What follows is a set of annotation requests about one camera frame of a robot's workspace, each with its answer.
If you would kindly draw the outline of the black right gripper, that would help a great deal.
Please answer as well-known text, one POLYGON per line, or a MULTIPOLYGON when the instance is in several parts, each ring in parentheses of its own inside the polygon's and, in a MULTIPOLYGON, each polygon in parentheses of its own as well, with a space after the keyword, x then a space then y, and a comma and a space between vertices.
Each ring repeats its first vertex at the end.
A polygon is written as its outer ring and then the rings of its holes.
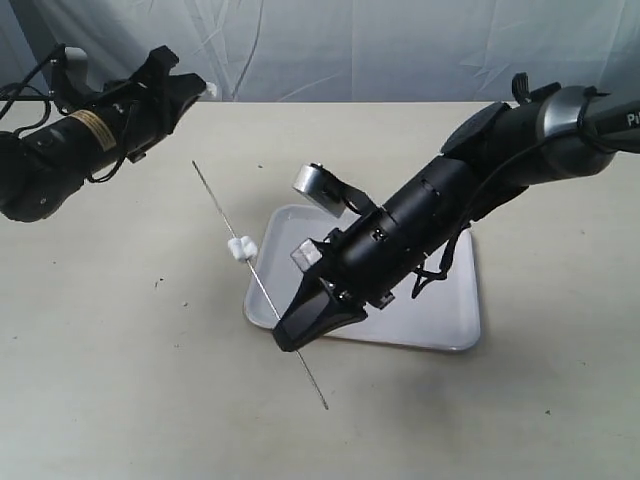
POLYGON ((286 311, 272 330, 284 352, 293 352, 342 327, 367 319, 365 306, 385 308, 392 289, 416 276, 411 296, 447 278, 449 248, 439 269, 427 257, 459 237, 459 214, 435 209, 377 209, 359 218, 329 243, 327 281, 304 275, 286 311))

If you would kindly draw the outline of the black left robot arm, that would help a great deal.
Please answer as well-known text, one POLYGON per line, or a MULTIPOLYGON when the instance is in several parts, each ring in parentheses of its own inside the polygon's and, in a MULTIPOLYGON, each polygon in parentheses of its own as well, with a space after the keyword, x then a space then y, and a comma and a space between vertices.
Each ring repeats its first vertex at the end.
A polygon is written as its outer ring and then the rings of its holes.
POLYGON ((8 89, 1 112, 22 98, 31 79, 50 67, 43 118, 1 134, 1 213, 32 223, 50 217, 84 184, 111 180, 171 135, 208 85, 196 73, 172 74, 178 56, 166 46, 150 51, 129 77, 99 90, 86 83, 86 53, 64 44, 8 89))

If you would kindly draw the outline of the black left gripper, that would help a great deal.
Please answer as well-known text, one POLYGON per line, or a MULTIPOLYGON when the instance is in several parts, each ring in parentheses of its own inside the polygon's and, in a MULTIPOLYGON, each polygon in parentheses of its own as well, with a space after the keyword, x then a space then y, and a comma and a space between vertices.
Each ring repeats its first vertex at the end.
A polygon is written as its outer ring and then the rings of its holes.
POLYGON ((207 91, 195 73, 169 75, 179 57, 167 46, 150 51, 129 79, 108 81, 102 99, 121 117, 116 137, 121 156, 140 160, 174 132, 184 114, 207 91))

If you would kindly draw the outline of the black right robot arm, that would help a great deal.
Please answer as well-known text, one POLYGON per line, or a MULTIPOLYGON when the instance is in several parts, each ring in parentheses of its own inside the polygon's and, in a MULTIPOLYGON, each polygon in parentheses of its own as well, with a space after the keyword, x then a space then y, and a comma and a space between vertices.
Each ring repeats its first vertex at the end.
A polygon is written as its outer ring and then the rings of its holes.
POLYGON ((272 331, 282 351, 362 322, 408 276, 414 295, 445 280, 462 232, 529 187, 597 175, 617 153, 639 150, 635 94, 557 83, 529 90, 517 75, 513 95, 513 104, 492 103, 461 124, 383 204, 317 163, 302 168, 299 193, 356 218, 293 251, 302 280, 272 331))

